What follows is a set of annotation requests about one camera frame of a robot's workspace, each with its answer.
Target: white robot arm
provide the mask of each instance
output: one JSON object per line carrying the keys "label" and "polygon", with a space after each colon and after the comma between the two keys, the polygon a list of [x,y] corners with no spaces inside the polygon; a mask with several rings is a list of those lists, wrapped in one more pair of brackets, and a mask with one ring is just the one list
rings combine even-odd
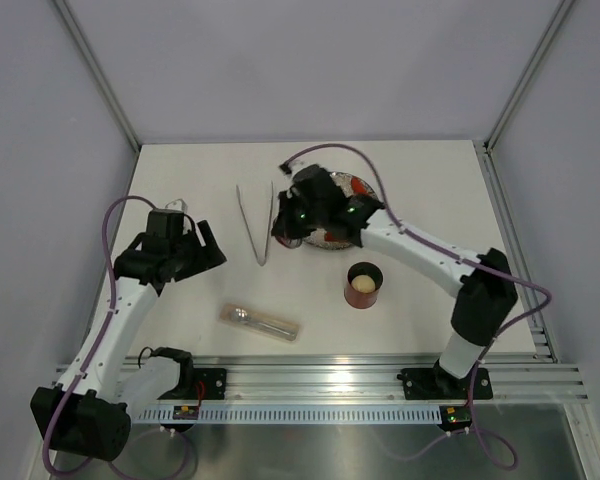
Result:
{"label": "white robot arm", "polygon": [[[153,351],[118,388],[125,356],[165,285],[226,261],[207,222],[197,223],[202,245],[196,225],[184,232],[184,219],[184,213],[175,210],[149,213],[146,231],[116,258],[115,310],[94,321],[56,385],[39,387],[33,395],[31,410],[43,437],[51,429],[51,449],[112,461],[126,444],[131,419],[148,404],[165,395],[190,398],[196,385],[191,354],[171,348]],[[93,357],[85,361],[90,354]]]}
{"label": "white robot arm", "polygon": [[[281,167],[286,174],[291,170]],[[485,254],[459,248],[403,223],[403,230],[391,220],[384,205],[368,195],[346,197],[330,173],[310,165],[293,175],[289,190],[278,196],[280,208],[272,235],[285,245],[324,228],[336,240],[348,241],[388,255],[433,280],[456,298],[451,317],[453,334],[434,366],[436,383],[448,390],[456,381],[467,381],[469,371],[490,344],[518,296],[510,282],[485,274],[463,262],[450,259],[425,245],[443,247],[460,258],[510,274],[506,256],[490,249]],[[404,227],[423,241],[405,234]]]}

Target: cup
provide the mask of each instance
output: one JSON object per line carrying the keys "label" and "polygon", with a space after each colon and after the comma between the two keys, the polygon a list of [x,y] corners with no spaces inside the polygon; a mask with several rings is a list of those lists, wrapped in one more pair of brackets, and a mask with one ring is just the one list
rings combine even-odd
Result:
{"label": "cup", "polygon": [[[353,288],[352,282],[360,275],[368,275],[375,283],[375,290],[370,293],[359,292]],[[360,262],[353,265],[347,272],[347,285],[344,288],[344,298],[353,308],[369,308],[378,298],[378,291],[382,286],[382,271],[373,263]]]}

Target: metal floor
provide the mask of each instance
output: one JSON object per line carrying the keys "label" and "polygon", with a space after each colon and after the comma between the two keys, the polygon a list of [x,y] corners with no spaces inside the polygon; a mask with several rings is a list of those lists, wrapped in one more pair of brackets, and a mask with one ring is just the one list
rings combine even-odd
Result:
{"label": "metal floor", "polygon": [[[178,477],[195,480],[584,480],[559,406],[482,406],[480,424],[511,441],[520,455],[515,472],[492,466],[473,437],[445,440],[418,460],[404,463],[383,449],[409,455],[441,434],[435,426],[201,425],[188,432],[195,456]],[[135,435],[155,427],[134,428]],[[181,461],[183,443],[168,434],[143,435],[115,462],[125,474],[152,480],[168,476]],[[494,445],[494,453],[509,461]],[[77,459],[63,456],[65,469]],[[118,478],[106,464],[93,462],[80,480]]]}

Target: metal frame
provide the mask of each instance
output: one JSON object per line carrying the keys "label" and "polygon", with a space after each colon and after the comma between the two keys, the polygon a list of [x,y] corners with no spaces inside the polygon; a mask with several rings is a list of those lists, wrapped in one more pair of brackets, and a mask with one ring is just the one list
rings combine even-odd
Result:
{"label": "metal frame", "polygon": [[485,143],[485,146],[489,153],[493,151],[496,143],[498,143],[498,140],[502,136],[502,132],[507,128],[509,121],[514,116],[518,105],[524,98],[524,95],[533,82],[533,79],[547,58],[547,54],[551,46],[558,37],[558,34],[562,31],[562,27],[573,11],[573,7],[576,5],[576,3],[578,3],[578,0],[561,0],[554,10],[549,24],[540,37],[536,48],[531,54],[531,58],[529,58],[529,61],[525,65],[520,78],[516,82],[516,86],[507,99],[507,103],[505,104],[502,113],[500,113],[498,120],[487,137],[488,139]]}
{"label": "metal frame", "polygon": [[[102,67],[91,49],[69,0],[49,0],[84,61],[103,101],[138,154],[141,143]],[[515,115],[525,93],[546,60],[577,0],[561,0],[533,54],[527,62],[502,113],[484,143],[474,143],[482,174],[493,203],[496,219],[515,272],[530,278],[516,234],[515,222],[506,192],[494,161],[494,147]],[[534,292],[521,292],[525,308],[538,304]],[[542,315],[535,315],[530,326],[536,355],[490,355],[487,366],[497,404],[564,404],[568,424],[588,479],[600,479],[600,443],[592,422],[587,394],[577,366],[561,364],[554,336]],[[323,357],[232,357],[197,358],[198,366],[222,365],[229,372],[229,405],[270,409],[271,405],[325,405],[344,408],[386,408],[405,405],[396,373],[406,366],[431,365],[434,356],[323,356]],[[137,358],[127,357],[123,376],[137,369]],[[32,463],[30,477],[47,479],[40,456]]]}
{"label": "metal frame", "polygon": [[93,53],[93,49],[91,48],[89,41],[76,18],[73,9],[67,3],[67,0],[49,0],[53,9],[58,14],[61,23],[64,25],[71,41],[73,42],[76,50],[78,51],[78,55],[84,62],[87,70],[89,71],[91,77],[93,78],[96,88],[102,97],[102,100],[109,108],[113,119],[118,124],[122,134],[127,139],[127,142],[133,149],[136,154],[140,153],[140,141],[138,140],[138,136],[129,122],[122,105],[116,98],[107,77],[98,62],[95,54]]}

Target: metal tweezers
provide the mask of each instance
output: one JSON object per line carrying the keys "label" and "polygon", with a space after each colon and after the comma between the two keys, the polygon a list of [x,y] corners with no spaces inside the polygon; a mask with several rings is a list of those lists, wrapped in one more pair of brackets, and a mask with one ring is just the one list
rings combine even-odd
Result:
{"label": "metal tweezers", "polygon": [[256,257],[256,262],[261,267],[264,267],[269,259],[269,244],[271,241],[271,222],[273,220],[273,206],[275,203],[275,189],[273,186],[273,182],[271,182],[271,199],[269,201],[269,220],[267,221],[267,240],[264,246],[264,257],[261,259],[258,255],[258,249],[256,248],[256,244],[253,240],[253,235],[251,235],[251,229],[249,228],[249,222],[247,221],[247,214],[244,211],[244,206],[242,205],[242,195],[240,193],[240,185],[236,185],[236,197],[238,197],[238,205],[240,206],[240,213],[242,214],[242,221],[244,222],[244,226],[247,229],[247,235],[249,235],[249,242],[251,242],[251,248],[253,249],[253,254]]}

